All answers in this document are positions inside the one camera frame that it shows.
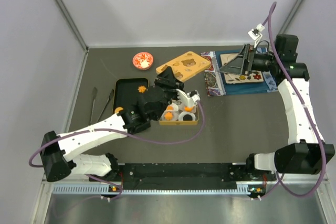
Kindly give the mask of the silver tin lid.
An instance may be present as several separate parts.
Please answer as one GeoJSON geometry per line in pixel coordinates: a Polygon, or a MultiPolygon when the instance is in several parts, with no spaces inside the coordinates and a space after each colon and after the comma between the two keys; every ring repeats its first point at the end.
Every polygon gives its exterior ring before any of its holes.
{"type": "Polygon", "coordinates": [[[181,82],[185,82],[212,65],[211,61],[202,56],[188,51],[167,63],[156,68],[156,73],[160,74],[167,67],[171,67],[174,76],[181,82]]]}

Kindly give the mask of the orange figure cookie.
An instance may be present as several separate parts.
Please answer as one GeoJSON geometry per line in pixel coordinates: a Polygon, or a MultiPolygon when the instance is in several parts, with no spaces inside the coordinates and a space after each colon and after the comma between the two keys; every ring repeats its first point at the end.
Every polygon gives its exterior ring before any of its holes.
{"type": "Polygon", "coordinates": [[[166,110],[167,110],[167,111],[174,111],[175,108],[174,108],[174,106],[169,105],[169,106],[166,108],[166,110]]]}

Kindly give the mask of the orange fish cookie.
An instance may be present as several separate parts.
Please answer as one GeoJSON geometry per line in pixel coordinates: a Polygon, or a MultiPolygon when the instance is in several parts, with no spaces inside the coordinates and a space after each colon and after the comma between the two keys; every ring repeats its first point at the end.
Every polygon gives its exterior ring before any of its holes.
{"type": "Polygon", "coordinates": [[[188,111],[188,112],[191,112],[193,109],[194,109],[193,106],[192,106],[192,107],[188,107],[188,106],[185,106],[185,107],[184,107],[184,110],[185,110],[185,111],[188,111]]]}

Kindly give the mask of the orange star flower cookie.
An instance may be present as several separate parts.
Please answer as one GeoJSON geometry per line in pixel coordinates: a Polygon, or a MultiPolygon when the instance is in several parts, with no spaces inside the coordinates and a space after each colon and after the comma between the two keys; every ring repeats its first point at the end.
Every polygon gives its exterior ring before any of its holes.
{"type": "Polygon", "coordinates": [[[173,111],[167,111],[163,115],[163,121],[175,121],[176,113],[173,111]]]}

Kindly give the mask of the black round cookie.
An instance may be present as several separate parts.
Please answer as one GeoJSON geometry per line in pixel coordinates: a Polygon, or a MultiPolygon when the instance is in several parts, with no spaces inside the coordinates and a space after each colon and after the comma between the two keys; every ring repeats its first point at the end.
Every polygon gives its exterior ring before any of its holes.
{"type": "Polygon", "coordinates": [[[192,121],[193,116],[191,114],[184,114],[182,119],[183,119],[183,121],[192,121]]]}

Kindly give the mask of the silver metal tongs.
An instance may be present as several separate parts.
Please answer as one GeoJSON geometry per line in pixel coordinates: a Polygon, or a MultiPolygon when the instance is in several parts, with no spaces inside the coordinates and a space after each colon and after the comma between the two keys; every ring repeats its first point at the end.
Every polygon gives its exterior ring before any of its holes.
{"type": "Polygon", "coordinates": [[[92,89],[92,93],[91,93],[91,110],[90,110],[90,118],[89,118],[89,124],[92,125],[96,122],[99,122],[103,113],[105,112],[105,110],[107,109],[110,101],[112,100],[114,96],[114,89],[112,89],[109,93],[109,95],[107,96],[106,100],[104,103],[102,103],[102,101],[100,101],[100,103],[98,105],[96,105],[97,103],[97,97],[98,97],[98,88],[94,87],[92,89]]]}

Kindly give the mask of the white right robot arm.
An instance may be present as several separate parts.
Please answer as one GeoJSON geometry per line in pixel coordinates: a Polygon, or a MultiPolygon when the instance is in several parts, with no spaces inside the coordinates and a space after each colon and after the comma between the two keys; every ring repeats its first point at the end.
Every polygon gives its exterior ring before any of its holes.
{"type": "Polygon", "coordinates": [[[313,115],[309,94],[309,73],[306,64],[297,62],[295,35],[280,34],[275,49],[260,53],[250,44],[229,62],[223,64],[222,73],[247,75],[253,71],[269,71],[282,97],[288,123],[288,144],[273,153],[250,154],[245,174],[252,180],[264,171],[282,174],[311,174],[322,171],[322,164],[335,155],[332,144],[319,146],[323,137],[313,115]]]}

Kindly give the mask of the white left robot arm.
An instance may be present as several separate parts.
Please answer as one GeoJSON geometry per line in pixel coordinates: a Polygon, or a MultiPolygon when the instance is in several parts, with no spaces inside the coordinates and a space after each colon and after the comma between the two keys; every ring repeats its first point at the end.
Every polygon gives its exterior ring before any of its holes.
{"type": "Polygon", "coordinates": [[[54,131],[44,135],[39,152],[48,182],[57,182],[70,174],[89,174],[114,180],[119,174],[116,158],[106,153],[100,156],[85,154],[112,140],[133,136],[157,121],[172,100],[177,99],[184,83],[178,80],[171,67],[158,74],[154,85],[136,95],[130,109],[123,108],[107,119],[82,130],[58,135],[54,131]]]}

